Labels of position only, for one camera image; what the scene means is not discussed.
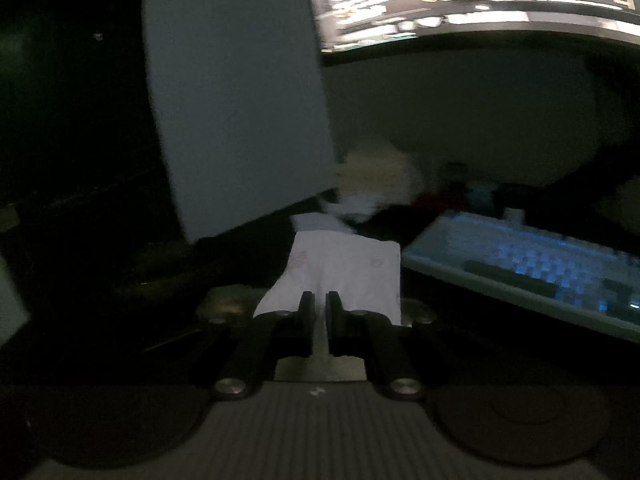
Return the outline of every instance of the keyboard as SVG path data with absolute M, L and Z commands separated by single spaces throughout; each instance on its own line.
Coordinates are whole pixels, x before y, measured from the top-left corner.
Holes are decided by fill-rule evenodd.
M 439 216 L 402 265 L 498 300 L 640 342 L 640 258 L 472 213 Z

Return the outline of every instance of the white paper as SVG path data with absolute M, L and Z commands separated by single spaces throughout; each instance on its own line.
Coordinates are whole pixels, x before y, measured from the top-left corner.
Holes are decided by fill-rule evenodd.
M 400 246 L 332 231 L 299 232 L 287 269 L 255 315 L 295 311 L 306 290 L 322 305 L 325 295 L 335 290 L 345 310 L 379 312 L 400 325 Z
M 293 228 L 299 231 L 337 231 L 339 233 L 353 234 L 354 229 L 335 216 L 324 213 L 303 213 L 291 217 Z
M 362 192 L 341 196 L 338 203 L 322 201 L 321 204 L 326 213 L 361 224 L 383 208 L 383 199 L 381 193 Z

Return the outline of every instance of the silver bolt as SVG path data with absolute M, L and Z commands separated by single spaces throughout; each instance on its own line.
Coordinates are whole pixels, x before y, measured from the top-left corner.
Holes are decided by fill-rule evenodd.
M 389 387 L 396 393 L 400 395 L 415 395 L 420 391 L 422 385 L 411 378 L 401 378 L 391 381 Z
M 216 391 L 220 394 L 224 395 L 239 395 L 246 390 L 246 384 L 241 379 L 234 379 L 232 377 L 228 377 L 225 379 L 220 379 L 216 383 Z

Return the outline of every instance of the ribbed gray surface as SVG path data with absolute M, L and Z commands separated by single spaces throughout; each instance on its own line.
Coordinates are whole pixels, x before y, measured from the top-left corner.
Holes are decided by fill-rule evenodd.
M 413 403 L 369 383 L 265 384 L 217 404 L 187 442 L 159 459 L 110 471 L 47 462 L 30 480 L 603 480 L 587 461 L 521 470 L 483 462 L 450 444 Z

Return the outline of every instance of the keycap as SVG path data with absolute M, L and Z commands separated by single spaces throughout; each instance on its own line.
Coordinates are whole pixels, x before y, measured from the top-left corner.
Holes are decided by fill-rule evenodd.
M 536 280 L 524 274 L 517 274 L 511 270 L 501 269 L 500 267 L 487 265 L 475 260 L 467 260 L 464 269 L 466 272 L 470 272 L 476 276 L 489 278 L 490 280 L 504 283 L 505 285 L 515 286 L 522 290 L 538 294 L 539 296 L 544 296 L 545 298 L 554 298 L 558 291 L 558 287 L 552 283 Z

